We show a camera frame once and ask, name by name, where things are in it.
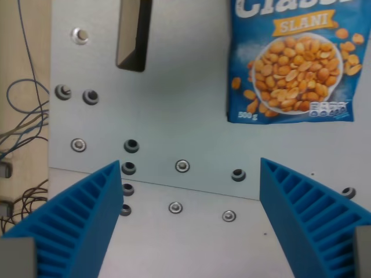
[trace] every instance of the rectangular slot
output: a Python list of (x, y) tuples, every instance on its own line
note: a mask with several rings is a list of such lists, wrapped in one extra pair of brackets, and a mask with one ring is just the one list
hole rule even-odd
[(298, 185), (300, 181), (300, 178), (296, 177), (295, 175), (290, 175), (290, 177), (288, 177), (283, 183), (283, 190), (287, 194), (290, 193), (290, 191), (294, 189), (294, 187), (296, 187), (296, 185)]
[(288, 177), (289, 172), (280, 168), (280, 169), (278, 169), (278, 171), (276, 172), (275, 175), (276, 175), (276, 179), (278, 180), (278, 182), (281, 183), (282, 181), (285, 180), (285, 178)]
[(98, 173), (94, 175), (93, 182), (102, 188), (106, 183), (106, 178), (101, 173)]
[(56, 221), (54, 218), (44, 215), (43, 217), (40, 218), (40, 222), (44, 223), (45, 225), (49, 225), (61, 233), (65, 233), (66, 235), (69, 235), (74, 238), (78, 238), (79, 234), (78, 232), (74, 229), (68, 226), (69, 223), (62, 224), (59, 221)]
[(49, 230), (47, 230), (43, 227), (32, 225), (32, 226), (29, 227), (29, 230), (32, 233), (35, 233), (36, 235), (39, 235), (39, 236), (44, 237), (46, 239), (49, 239), (52, 242), (61, 244), (63, 246), (69, 247), (69, 248), (74, 248), (75, 247), (75, 244), (73, 242), (67, 240), (64, 237), (56, 235), (52, 231), (49, 231)]
[(61, 204), (63, 204), (65, 207), (67, 207), (69, 210), (73, 211), (75, 214), (80, 216), (83, 219), (89, 218), (89, 212), (84, 208), (81, 204), (77, 203), (70, 197), (65, 197)]
[(292, 204), (295, 204), (297, 201), (300, 200), (305, 194), (309, 192), (313, 188), (312, 185), (305, 182), (303, 184), (298, 185), (294, 190), (290, 192), (289, 200)]
[(326, 252), (326, 255), (323, 256), (325, 261), (330, 261), (337, 257), (343, 256), (349, 252), (353, 251), (353, 239), (350, 238), (346, 241), (343, 241), (339, 244), (334, 245), (331, 250)]
[(317, 214), (319, 214), (321, 211), (324, 211), (326, 208), (331, 206), (333, 203), (335, 203), (334, 199), (332, 199), (331, 197), (324, 197), (316, 204), (316, 206), (307, 210), (307, 212), (303, 214), (301, 219), (304, 223), (306, 223)]
[(95, 199), (99, 197), (100, 189), (91, 182), (86, 182), (82, 185), (82, 188), (92, 195)]
[(46, 252), (56, 254), (58, 256), (61, 256), (63, 258), (68, 259), (70, 257), (69, 253), (60, 250), (50, 244), (45, 243), (42, 239), (37, 239), (36, 238), (36, 244), (37, 244), (37, 250), (44, 250)]
[(83, 228), (84, 227), (84, 223), (79, 218), (77, 218), (75, 215), (73, 215), (72, 213), (70, 213), (66, 209), (64, 209), (64, 208), (62, 208), (60, 206), (56, 206), (56, 207), (52, 208), (52, 211), (56, 215), (58, 215), (60, 218), (66, 220), (67, 222), (72, 223), (72, 224), (76, 225), (79, 228)]
[(333, 233), (341, 231), (342, 229), (352, 225), (353, 223), (356, 223), (360, 219), (361, 218), (356, 214), (349, 214), (344, 217), (340, 217), (337, 222), (335, 222), (332, 225), (329, 225), (329, 227), (327, 227), (324, 231), (315, 235), (313, 237), (313, 240), (315, 242), (318, 242), (322, 239), (325, 239), (326, 237), (332, 235)]
[(311, 223), (308, 226), (308, 231), (313, 232), (323, 226), (324, 224), (327, 224), (329, 221), (334, 220), (336, 217), (342, 215), (348, 210), (348, 208), (344, 207), (343, 205), (337, 205), (331, 210), (327, 211), (324, 215), (319, 217), (316, 221)]
[(272, 173), (274, 173), (275, 170), (277, 170), (277, 165), (274, 165), (273, 163), (269, 161), (266, 161), (266, 164), (268, 165), (269, 169), (271, 169)]
[(72, 196), (76, 198), (76, 200), (83, 203), (87, 208), (92, 209), (94, 208), (94, 201), (89, 197), (86, 193), (82, 192), (80, 189), (76, 189), (72, 192)]
[(62, 278), (61, 269), (53, 269), (49, 265), (38, 264), (37, 274), (38, 276), (46, 276), (52, 278)]
[(146, 68), (152, 0), (121, 0), (118, 68), (143, 72)]
[(309, 194), (306, 194), (299, 202), (296, 203), (296, 211), (297, 213), (301, 214), (307, 208), (309, 208), (312, 204), (314, 204), (317, 200), (319, 200), (324, 193), (315, 189), (311, 191)]
[(37, 253), (37, 262), (40, 264), (51, 265), (55, 268), (65, 268), (67, 265), (64, 262), (52, 259), (50, 256), (46, 255), (45, 252), (40, 251)]
[(329, 261), (328, 263), (330, 265), (331, 270), (336, 270), (339, 268), (345, 268), (346, 266), (350, 266), (354, 264), (353, 252), (344, 254), (342, 257), (336, 258), (332, 261)]
[(353, 239), (353, 233), (354, 233), (354, 227), (344, 231), (343, 233), (340, 233), (336, 236), (333, 236), (329, 239), (327, 239), (325, 242), (323, 242), (320, 246), (319, 246), (319, 250), (321, 252), (323, 251), (326, 251), (330, 248), (333, 248), (337, 245), (339, 246), (343, 246), (343, 245), (346, 245), (348, 243), (348, 240), (352, 240)]

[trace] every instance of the wire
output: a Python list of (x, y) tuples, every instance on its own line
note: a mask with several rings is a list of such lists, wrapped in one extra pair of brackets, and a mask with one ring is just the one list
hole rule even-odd
[(35, 117), (34, 119), (28, 121), (27, 123), (24, 123), (24, 124), (21, 125), (21, 126), (17, 126), (15, 129), (9, 130), (9, 131), (7, 131), (6, 133), (0, 134), (0, 138), (5, 137), (5, 136), (8, 136), (8, 135), (12, 135), (12, 134), (17, 134), (16, 132), (17, 132), (18, 130), (20, 130), (20, 129), (22, 129), (22, 128), (26, 127), (26, 126), (29, 126), (30, 124), (36, 122), (36, 120), (37, 120), (38, 118), (40, 118), (40, 117), (41, 117), (41, 115), (38, 115), (37, 117)]
[(32, 209), (32, 205), (35, 202), (47, 202), (47, 197), (40, 196), (39, 194), (47, 193), (48, 190), (46, 188), (42, 188), (41, 186), (45, 184), (48, 180), (44, 180), (42, 183), (37, 185), (36, 187), (32, 187), (27, 189), (23, 192), (22, 197), (19, 197), (18, 199), (13, 201), (13, 205), (22, 202), (22, 207), (19, 213), (14, 213), (8, 217), (7, 219), (4, 219), (2, 217), (0, 219), (0, 230), (2, 234), (6, 232), (6, 224), (12, 224), (17, 225), (19, 221), (15, 220), (16, 216), (21, 216), (21, 220), (23, 220), (26, 216), (32, 214), (34, 210)]
[[(26, 45), (26, 50), (27, 50), (27, 56), (28, 56), (28, 60), (30, 62), (30, 66), (31, 66), (31, 71), (32, 71), (32, 77), (33, 79), (19, 79), (19, 80), (16, 80), (14, 81), (12, 84), (9, 85), (7, 91), (6, 91), (6, 99), (9, 103), (9, 105), (17, 112), (19, 113), (22, 113), (22, 114), (27, 114), (26, 117), (24, 117), (24, 119), (11, 131), (13, 131), (12, 133), (9, 131), (5, 134), (2, 134), (0, 136), (1, 137), (4, 137), (1, 141), (0, 141), (0, 145), (5, 141), (7, 140), (10, 136), (12, 135), (18, 135), (18, 139), (16, 141), (16, 143), (14, 144), (14, 146), (12, 146), (11, 148), (9, 148), (6, 152), (0, 152), (0, 160), (2, 160), (4, 157), (6, 157), (8, 154), (10, 154), (11, 152), (14, 152), (15, 150), (27, 145), (28, 143), (30, 143), (31, 141), (33, 141), (34, 139), (43, 139), (43, 140), (46, 140), (46, 138), (44, 137), (41, 137), (39, 136), (40, 135), (40, 132), (42, 130), (42, 127), (43, 126), (46, 126), (47, 123), (44, 123), (44, 120), (48, 118), (48, 115), (45, 113), (45, 112), (48, 112), (49, 110), (48, 109), (43, 109), (42, 107), (48, 103), (48, 101), (45, 101), (43, 104), (41, 104), (41, 101), (40, 101), (40, 95), (39, 95), (39, 90), (38, 90), (38, 85), (44, 89), (44, 91), (47, 92), (47, 94), (49, 94), (49, 91), (48, 89), (40, 82), (38, 82), (36, 80), (36, 76), (35, 76), (35, 70), (34, 70), (34, 65), (32, 63), (32, 57), (31, 57), (31, 52), (30, 52), (30, 48), (28, 47), (28, 42), (27, 42), (27, 37), (26, 37), (26, 32), (25, 32), (25, 29), (24, 29), (24, 24), (23, 24), (23, 17), (22, 17), (22, 12), (21, 12), (21, 4), (20, 4), (20, 0), (17, 0), (17, 4), (18, 4), (18, 11), (19, 11), (19, 18), (20, 18), (20, 23), (21, 23), (21, 27), (22, 27), (22, 33), (23, 33), (23, 38), (24, 38), (24, 43)], [(26, 81), (29, 81), (29, 82), (34, 82), (35, 83), (35, 89), (36, 89), (36, 95), (37, 95), (37, 100), (38, 100), (38, 104), (39, 106), (36, 107), (35, 109), (33, 109), (32, 111), (25, 111), (25, 110), (22, 110), (22, 109), (19, 109), (17, 108), (15, 105), (12, 104), (11, 100), (10, 100), (10, 97), (9, 97), (9, 94), (10, 94), (10, 90), (11, 88), (17, 84), (17, 83), (20, 83), (20, 82), (26, 82)], [(33, 127), (30, 127), (28, 129), (26, 129), (25, 131), (21, 132), (21, 133), (17, 133), (18, 130), (20, 130), (22, 127), (20, 126), (23, 126), (23, 127), (26, 127), (28, 125), (24, 124), (22, 125), (22, 123), (32, 114), (40, 114), (40, 117), (41, 117), (41, 121), (33, 126)], [(35, 129), (38, 129), (38, 132), (36, 135), (34, 136), (31, 136), (31, 137), (28, 137), (24, 140), (21, 141), (21, 138), (23, 135), (25, 134), (28, 134), (30, 132), (32, 132), (33, 130)]]

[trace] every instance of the black wire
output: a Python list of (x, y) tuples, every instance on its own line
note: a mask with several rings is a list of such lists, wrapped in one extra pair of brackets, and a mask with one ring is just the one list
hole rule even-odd
[(48, 201), (47, 197), (37, 196), (39, 194), (48, 192), (46, 188), (41, 187), (47, 181), (48, 180), (44, 180), (42, 183), (40, 183), (36, 187), (27, 189), (26, 191), (23, 192), (22, 197), (19, 197), (18, 199), (13, 201), (13, 206), (15, 206), (19, 202), (22, 202), (21, 212), (16, 213), (16, 214), (13, 212), (13, 214), (7, 219), (4, 219), (4, 217), (0, 219), (0, 229), (3, 234), (6, 232), (6, 224), (17, 225), (19, 223), (18, 221), (14, 219), (14, 217), (20, 215), (21, 220), (23, 220), (26, 216), (34, 212), (32, 209), (32, 204), (34, 204), (35, 202), (47, 202)]

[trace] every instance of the metal screw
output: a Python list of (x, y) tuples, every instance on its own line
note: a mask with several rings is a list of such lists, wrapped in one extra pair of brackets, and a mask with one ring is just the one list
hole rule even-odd
[(175, 169), (178, 171), (178, 172), (181, 172), (181, 173), (185, 173), (187, 172), (189, 169), (190, 169), (190, 164), (188, 161), (182, 159), (182, 160), (178, 160), (176, 163), (175, 163)]
[(71, 141), (71, 148), (75, 152), (83, 152), (84, 150), (86, 150), (86, 142), (83, 139), (79, 138), (73, 139)]
[(227, 210), (221, 216), (225, 222), (233, 222), (236, 220), (236, 213), (232, 210)]
[(169, 205), (169, 211), (173, 214), (181, 213), (183, 206), (179, 202), (173, 202)]

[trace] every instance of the peanut bag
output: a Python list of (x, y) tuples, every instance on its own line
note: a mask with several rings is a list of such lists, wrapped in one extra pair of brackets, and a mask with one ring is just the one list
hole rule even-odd
[(231, 0), (228, 120), (354, 121), (371, 0)]

